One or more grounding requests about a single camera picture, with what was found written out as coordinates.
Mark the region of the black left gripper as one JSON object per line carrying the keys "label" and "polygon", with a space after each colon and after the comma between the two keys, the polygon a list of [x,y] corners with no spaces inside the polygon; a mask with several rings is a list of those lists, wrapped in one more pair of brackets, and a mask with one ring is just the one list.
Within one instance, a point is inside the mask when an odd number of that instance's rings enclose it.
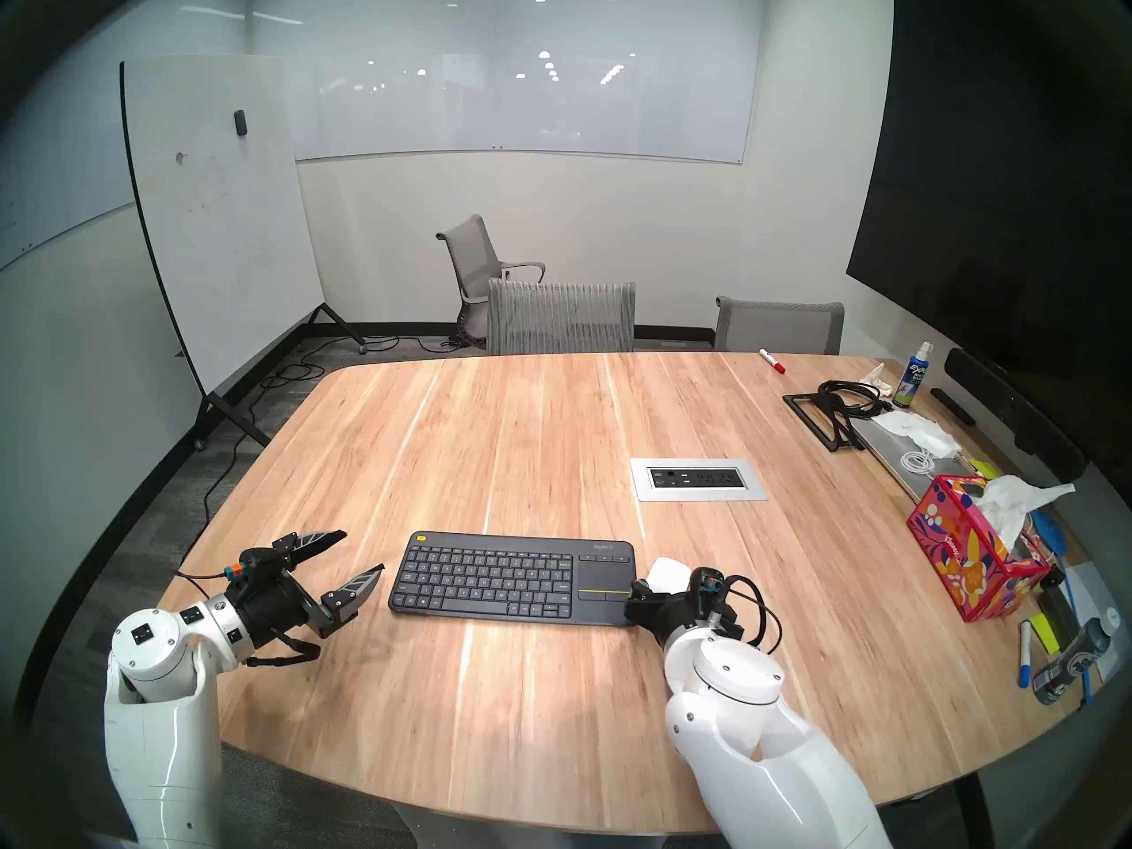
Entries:
{"label": "black left gripper", "polygon": [[293,638],[288,631],[308,626],[320,638],[341,628],[338,618],[354,618],[377,588],[385,566],[365,571],[316,602],[291,575],[300,561],[314,559],[348,533],[344,530],[288,533],[271,547],[243,550],[239,560],[225,568],[229,580],[224,597],[240,618],[252,651],[271,642],[285,644],[295,655],[318,655],[319,645]]}

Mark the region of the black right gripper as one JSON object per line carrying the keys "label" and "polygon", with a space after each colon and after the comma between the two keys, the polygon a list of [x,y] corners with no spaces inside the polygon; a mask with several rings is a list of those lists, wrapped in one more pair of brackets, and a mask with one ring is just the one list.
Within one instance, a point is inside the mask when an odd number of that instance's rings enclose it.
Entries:
{"label": "black right gripper", "polygon": [[717,607],[724,574],[709,567],[651,567],[643,580],[631,583],[625,619],[668,648],[686,631],[711,627],[718,635],[741,638],[744,629],[729,604]]}

